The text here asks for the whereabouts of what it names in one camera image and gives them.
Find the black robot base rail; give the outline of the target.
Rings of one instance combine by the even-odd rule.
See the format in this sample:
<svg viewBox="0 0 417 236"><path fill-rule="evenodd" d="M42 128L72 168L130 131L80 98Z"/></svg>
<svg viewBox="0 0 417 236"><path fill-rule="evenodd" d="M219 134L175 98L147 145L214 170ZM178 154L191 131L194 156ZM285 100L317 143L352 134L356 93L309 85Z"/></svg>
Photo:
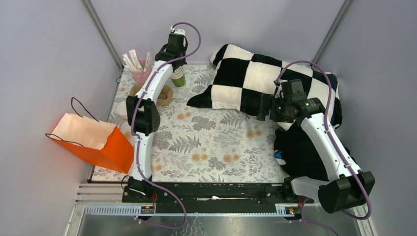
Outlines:
<svg viewBox="0 0 417 236"><path fill-rule="evenodd" d="M123 189L123 203L150 204L156 213L278 214L290 213L304 197L282 184L159 182L152 186L130 180Z"/></svg>

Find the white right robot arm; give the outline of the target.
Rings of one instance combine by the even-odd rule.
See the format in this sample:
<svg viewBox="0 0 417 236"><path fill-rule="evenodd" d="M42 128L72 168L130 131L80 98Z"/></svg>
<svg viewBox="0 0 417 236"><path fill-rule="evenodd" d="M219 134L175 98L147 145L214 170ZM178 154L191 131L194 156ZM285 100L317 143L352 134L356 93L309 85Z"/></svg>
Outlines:
<svg viewBox="0 0 417 236"><path fill-rule="evenodd" d="M311 142L307 150L317 152L326 174L326 178L291 175L284 181L284 200L293 203L300 197L310 198L328 213L367 205L364 218L368 218L372 212L369 194L375 178L359 167L338 139L328 118L328 105L316 97L308 98L300 79L277 79L275 84L275 95L262 96L258 119L265 120L266 112L270 112L271 120L291 123L300 129Z"/></svg>

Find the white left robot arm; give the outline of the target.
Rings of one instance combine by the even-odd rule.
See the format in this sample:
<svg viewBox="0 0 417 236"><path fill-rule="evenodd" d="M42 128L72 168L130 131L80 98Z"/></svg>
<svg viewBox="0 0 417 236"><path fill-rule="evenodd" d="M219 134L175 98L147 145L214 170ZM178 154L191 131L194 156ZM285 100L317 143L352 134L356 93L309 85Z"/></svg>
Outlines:
<svg viewBox="0 0 417 236"><path fill-rule="evenodd" d="M168 42L155 56L155 64L143 87L126 99L128 123L134 135L134 168L123 190L124 203L154 203L157 198L171 195L180 199L169 189L150 180L151 146L160 125L156 101L163 86L173 72L186 64L188 41L182 31L169 34Z"/></svg>

